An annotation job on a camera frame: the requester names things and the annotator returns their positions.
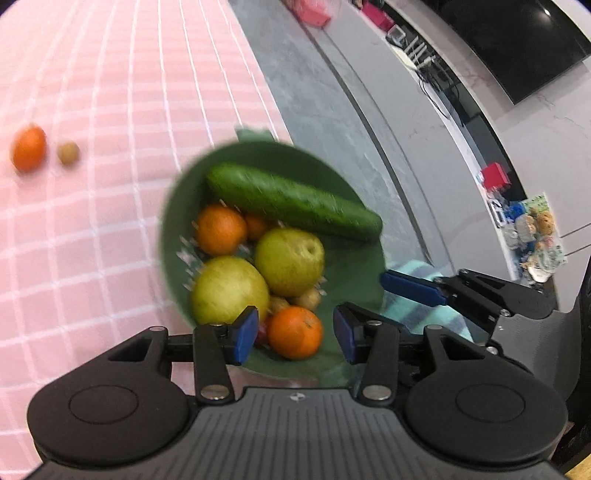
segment bowl handle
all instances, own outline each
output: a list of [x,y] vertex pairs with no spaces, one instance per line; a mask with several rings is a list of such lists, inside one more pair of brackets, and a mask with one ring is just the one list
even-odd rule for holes
[[236,136],[239,142],[275,142],[275,137],[269,130],[252,130],[245,127],[236,127]]

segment orange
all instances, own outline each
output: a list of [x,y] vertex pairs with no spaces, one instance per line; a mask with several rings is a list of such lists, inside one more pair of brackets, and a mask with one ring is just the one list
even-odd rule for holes
[[246,227],[248,228],[249,240],[259,240],[259,238],[265,235],[267,230],[269,230],[269,222],[263,217],[247,213],[244,219],[246,220]]
[[197,217],[197,243],[214,257],[232,255],[246,241],[246,234],[242,215],[218,203],[205,207]]
[[31,125],[19,132],[12,144],[12,164],[20,173],[39,168],[47,155],[45,132],[37,125]]
[[304,360],[314,355],[323,335],[322,322],[302,307],[287,307],[267,323],[269,345],[290,360]]

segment checkered tablecloth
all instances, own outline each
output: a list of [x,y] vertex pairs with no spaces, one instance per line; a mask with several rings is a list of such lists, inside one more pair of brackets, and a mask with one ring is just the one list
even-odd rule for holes
[[[288,139],[226,0],[18,0],[0,18],[0,477],[38,464],[33,394],[151,325],[188,332],[161,281],[178,171],[236,124]],[[47,164],[8,160],[35,122]],[[56,145],[78,143],[61,167]],[[176,371],[190,389],[191,375]]]

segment green pear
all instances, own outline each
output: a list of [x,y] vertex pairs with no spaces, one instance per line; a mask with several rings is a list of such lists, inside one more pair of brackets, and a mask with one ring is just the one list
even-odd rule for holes
[[274,294],[297,297],[322,276],[324,247],[312,233],[275,228],[256,245],[255,266]]
[[248,306],[263,321],[269,308],[269,288],[249,262],[238,257],[217,257],[205,263],[195,282],[193,314],[197,323],[233,323]]

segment green colander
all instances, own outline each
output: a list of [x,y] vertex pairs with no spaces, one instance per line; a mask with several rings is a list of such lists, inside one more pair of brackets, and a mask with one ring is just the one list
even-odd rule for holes
[[[289,144],[275,142],[269,132],[237,132],[238,141],[196,158],[179,178],[168,197],[160,232],[161,266],[168,291],[190,325],[191,277],[198,275],[200,260],[191,242],[197,213],[215,201],[205,181],[206,173],[221,162],[233,162],[266,170],[362,203],[350,185],[314,155]],[[345,301],[377,312],[384,291],[378,277],[385,269],[379,241],[357,243],[319,235],[326,251],[326,292],[316,314],[324,324],[324,341],[318,353],[305,361],[282,359],[267,349],[253,349],[245,368],[282,379],[306,379],[322,387],[348,385],[354,369],[341,354],[333,333],[332,311]]]

